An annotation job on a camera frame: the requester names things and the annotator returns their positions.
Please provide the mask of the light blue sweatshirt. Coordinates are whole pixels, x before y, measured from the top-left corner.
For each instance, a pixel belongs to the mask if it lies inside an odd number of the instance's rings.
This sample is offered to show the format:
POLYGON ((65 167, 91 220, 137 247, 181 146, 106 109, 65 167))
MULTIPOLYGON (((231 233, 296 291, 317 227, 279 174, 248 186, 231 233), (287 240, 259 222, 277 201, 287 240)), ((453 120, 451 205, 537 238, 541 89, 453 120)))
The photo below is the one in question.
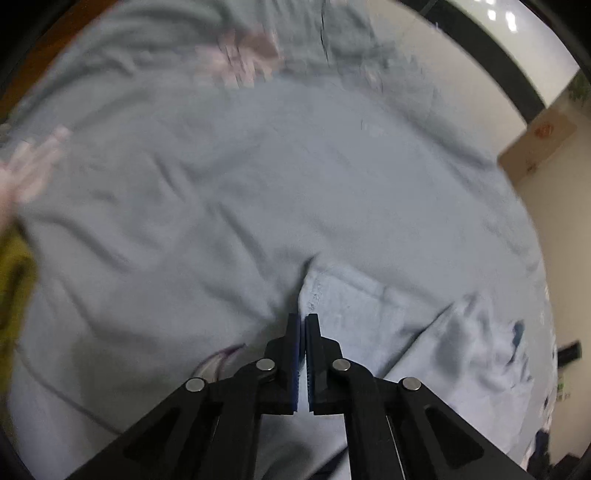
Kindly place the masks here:
POLYGON ((347 265, 315 262, 298 306, 349 360, 386 380, 419 379, 501 451, 518 445, 534 386, 525 325, 498 318, 489 296, 431 308, 347 265))

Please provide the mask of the blue-grey floral bed sheet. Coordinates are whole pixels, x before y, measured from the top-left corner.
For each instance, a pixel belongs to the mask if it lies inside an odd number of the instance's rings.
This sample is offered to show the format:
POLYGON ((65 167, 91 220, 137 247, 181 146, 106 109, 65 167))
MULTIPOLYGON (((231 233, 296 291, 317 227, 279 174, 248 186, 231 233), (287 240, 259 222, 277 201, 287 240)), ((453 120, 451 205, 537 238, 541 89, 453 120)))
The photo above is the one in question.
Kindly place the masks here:
POLYGON ((12 443, 63 479, 168 396, 301 314, 312 263, 525 325, 530 455, 556 376, 541 249, 482 135, 359 1, 125 1, 2 127, 53 162, 18 217, 38 280, 12 443))

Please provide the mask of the yellow-green garment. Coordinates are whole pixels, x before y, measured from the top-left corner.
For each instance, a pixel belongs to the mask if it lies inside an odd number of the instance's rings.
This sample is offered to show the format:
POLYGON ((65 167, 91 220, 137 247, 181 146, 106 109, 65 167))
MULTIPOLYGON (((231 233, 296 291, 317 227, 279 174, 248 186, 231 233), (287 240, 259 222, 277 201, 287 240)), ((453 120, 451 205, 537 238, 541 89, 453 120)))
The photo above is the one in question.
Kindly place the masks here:
POLYGON ((10 386, 13 356, 37 277, 34 256, 20 229, 1 235, 0 335, 1 395, 10 386))

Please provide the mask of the cardboard box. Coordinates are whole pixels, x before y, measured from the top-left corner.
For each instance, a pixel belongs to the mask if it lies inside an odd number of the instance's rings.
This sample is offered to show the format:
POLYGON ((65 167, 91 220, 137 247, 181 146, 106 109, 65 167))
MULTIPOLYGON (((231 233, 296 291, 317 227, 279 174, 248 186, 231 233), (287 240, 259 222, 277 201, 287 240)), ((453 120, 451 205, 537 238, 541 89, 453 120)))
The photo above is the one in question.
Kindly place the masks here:
POLYGON ((550 107, 502 152, 498 163, 516 187, 532 176, 576 131, 577 126, 565 113, 550 107))

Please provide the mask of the orange wooden headboard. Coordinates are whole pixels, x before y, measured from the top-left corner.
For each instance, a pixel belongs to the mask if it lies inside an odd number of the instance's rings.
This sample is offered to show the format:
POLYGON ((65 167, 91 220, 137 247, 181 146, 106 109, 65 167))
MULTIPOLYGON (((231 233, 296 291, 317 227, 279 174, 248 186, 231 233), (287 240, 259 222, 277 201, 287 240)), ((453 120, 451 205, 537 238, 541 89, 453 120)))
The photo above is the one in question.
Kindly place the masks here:
POLYGON ((113 1, 1 3, 1 118, 40 79, 62 50, 113 1))

